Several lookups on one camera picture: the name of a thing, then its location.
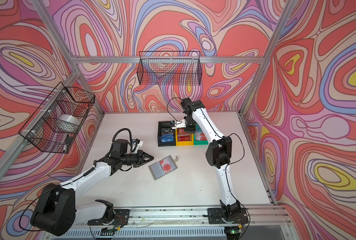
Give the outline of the grey leather card holder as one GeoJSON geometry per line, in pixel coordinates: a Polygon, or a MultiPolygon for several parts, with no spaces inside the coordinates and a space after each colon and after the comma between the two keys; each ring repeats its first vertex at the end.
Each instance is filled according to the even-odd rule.
{"type": "Polygon", "coordinates": [[[178,157],[175,159],[170,155],[149,166],[149,170],[154,180],[158,180],[165,175],[178,169],[178,157]]]}

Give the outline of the white pink april card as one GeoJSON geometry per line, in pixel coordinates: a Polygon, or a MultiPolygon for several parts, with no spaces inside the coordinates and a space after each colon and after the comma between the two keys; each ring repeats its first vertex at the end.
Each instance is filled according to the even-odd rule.
{"type": "Polygon", "coordinates": [[[159,163],[162,167],[164,174],[168,174],[168,173],[177,169],[175,162],[170,159],[163,159],[163,160],[159,161],[159,163]]]}

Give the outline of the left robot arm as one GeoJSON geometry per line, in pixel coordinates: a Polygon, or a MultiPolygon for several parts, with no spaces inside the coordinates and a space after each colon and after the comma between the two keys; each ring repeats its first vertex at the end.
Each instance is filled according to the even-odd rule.
{"type": "Polygon", "coordinates": [[[91,168],[68,181],[43,188],[34,201],[36,207],[30,219],[31,226],[55,236],[85,222],[109,226],[120,220],[119,227],[123,227],[126,220],[118,216],[113,203],[98,199],[90,205],[77,206],[76,201],[101,181],[123,171],[123,166],[134,169],[153,161],[153,156],[141,150],[142,144],[139,139],[119,139],[114,135],[109,151],[94,161],[91,168]]]}

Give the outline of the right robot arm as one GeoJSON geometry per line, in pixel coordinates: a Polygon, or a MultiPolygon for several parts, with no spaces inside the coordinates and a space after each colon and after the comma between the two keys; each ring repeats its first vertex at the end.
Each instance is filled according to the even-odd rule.
{"type": "Polygon", "coordinates": [[[220,211],[213,217],[208,215],[212,221],[222,219],[226,223],[238,223],[243,226],[249,223],[247,210],[235,196],[230,169],[232,157],[232,139],[224,135],[211,120],[202,101],[192,101],[190,98],[180,100],[183,120],[174,120],[174,129],[183,128],[185,132],[194,134],[196,126],[204,133],[208,147],[205,153],[208,164],[215,169],[216,178],[220,189],[220,211]]]}

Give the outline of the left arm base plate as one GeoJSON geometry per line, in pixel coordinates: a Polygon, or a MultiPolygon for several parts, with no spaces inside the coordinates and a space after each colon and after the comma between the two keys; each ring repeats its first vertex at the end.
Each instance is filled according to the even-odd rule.
{"type": "Polygon", "coordinates": [[[129,222],[130,209],[116,209],[113,214],[104,215],[101,219],[88,221],[89,226],[123,227],[129,222]]]}

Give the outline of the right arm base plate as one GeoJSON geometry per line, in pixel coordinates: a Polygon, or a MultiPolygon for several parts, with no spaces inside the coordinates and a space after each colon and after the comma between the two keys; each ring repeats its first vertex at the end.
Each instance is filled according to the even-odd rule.
{"type": "Polygon", "coordinates": [[[228,214],[222,208],[208,208],[207,214],[203,216],[208,218],[210,224],[237,224],[243,226],[249,223],[249,216],[245,208],[241,208],[231,214],[228,214]]]}

